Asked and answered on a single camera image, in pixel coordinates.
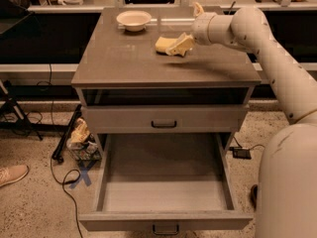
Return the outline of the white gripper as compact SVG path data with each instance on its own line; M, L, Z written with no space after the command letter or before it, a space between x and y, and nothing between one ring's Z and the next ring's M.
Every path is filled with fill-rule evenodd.
M186 52L198 45L209 46L209 25L211 20L216 16L214 12L204 13L203 7L198 3L193 3L193 16L196 17L191 26L191 35L181 34L177 39L172 39L165 52L169 56L185 56Z

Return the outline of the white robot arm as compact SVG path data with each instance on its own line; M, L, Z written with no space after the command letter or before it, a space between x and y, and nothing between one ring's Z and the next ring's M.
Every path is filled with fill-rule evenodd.
M230 16L196 5L191 34L165 51L182 55L196 44L254 54L289 122L264 148L255 237L317 238L317 81L275 39L256 7Z

